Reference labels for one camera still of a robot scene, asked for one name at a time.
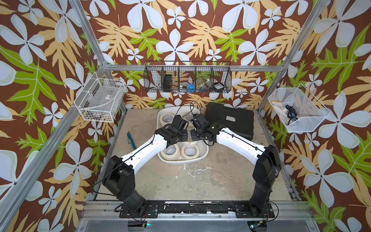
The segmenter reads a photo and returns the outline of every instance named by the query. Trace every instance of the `blue object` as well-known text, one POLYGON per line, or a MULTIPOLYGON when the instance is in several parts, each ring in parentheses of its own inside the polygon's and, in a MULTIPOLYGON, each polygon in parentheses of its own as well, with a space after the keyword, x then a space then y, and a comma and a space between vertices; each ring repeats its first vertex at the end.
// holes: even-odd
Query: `blue object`
POLYGON ((194 85, 191 85, 191 84, 188 84, 187 85, 187 93, 193 93, 193 92, 195 92, 196 90, 195 90, 195 87, 194 87, 194 85))
POLYGON ((131 143, 131 145, 133 146, 133 149, 135 150, 137 147, 135 146, 134 140, 131 137, 130 131, 128 131, 127 136, 128 136, 128 142, 131 143))

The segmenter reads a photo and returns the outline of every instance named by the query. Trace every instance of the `blue wire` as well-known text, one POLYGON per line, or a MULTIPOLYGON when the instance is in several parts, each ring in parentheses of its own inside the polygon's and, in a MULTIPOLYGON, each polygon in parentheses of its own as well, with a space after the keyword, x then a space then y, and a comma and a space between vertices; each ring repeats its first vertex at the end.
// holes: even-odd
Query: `blue wire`
POLYGON ((137 147, 135 146, 134 140, 131 137, 130 131, 128 131, 127 136, 128 136, 128 140, 130 140, 129 143, 131 143, 131 145, 133 146, 133 149, 135 150, 137 147))

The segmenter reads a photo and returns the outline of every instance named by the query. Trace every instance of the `stained floor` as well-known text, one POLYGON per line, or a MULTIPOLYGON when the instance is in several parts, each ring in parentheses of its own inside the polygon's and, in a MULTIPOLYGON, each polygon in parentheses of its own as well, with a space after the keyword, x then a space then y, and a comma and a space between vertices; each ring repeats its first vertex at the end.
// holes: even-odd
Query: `stained floor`
MULTIPOLYGON (((121 157, 133 151, 128 131, 137 147, 146 142, 156 129, 158 112, 128 110, 113 155, 121 157)), ((256 114, 252 141, 268 144, 256 114)), ((220 144, 210 147, 204 159, 192 164, 169 165, 155 155, 135 175, 136 190, 149 200, 249 200, 255 185, 254 167, 242 155, 220 144)), ((109 193, 104 186, 99 191, 109 193)), ((115 198, 98 194, 97 199, 115 198)), ((281 174, 273 184, 270 200, 291 200, 281 174)))

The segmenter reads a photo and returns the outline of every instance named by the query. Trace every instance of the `white mesh basket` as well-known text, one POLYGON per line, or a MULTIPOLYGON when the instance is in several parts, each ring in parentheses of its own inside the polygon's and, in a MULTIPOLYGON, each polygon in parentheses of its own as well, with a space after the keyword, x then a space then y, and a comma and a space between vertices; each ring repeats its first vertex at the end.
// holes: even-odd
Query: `white mesh basket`
POLYGON ((87 121, 114 122, 124 96, 125 87, 119 80, 97 78, 77 106, 87 121))
POLYGON ((307 88, 311 99, 316 99, 324 108, 319 109, 310 98, 300 89, 303 85, 297 88, 278 88, 268 97, 269 103, 277 112, 281 122, 285 125, 288 133, 297 132, 313 132, 330 114, 330 110, 326 108, 320 100, 318 100, 307 88), (292 106, 298 114, 297 120, 288 122, 287 114, 277 110, 277 105, 292 106))

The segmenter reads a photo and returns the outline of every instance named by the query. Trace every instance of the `black carrying case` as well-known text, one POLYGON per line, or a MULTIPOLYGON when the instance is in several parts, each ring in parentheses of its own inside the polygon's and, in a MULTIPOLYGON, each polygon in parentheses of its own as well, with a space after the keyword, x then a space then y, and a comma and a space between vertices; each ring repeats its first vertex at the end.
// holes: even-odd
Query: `black carrying case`
POLYGON ((254 136, 254 112, 242 108, 229 108, 223 104, 209 102, 205 118, 210 122, 219 122, 236 134, 252 140, 254 136))

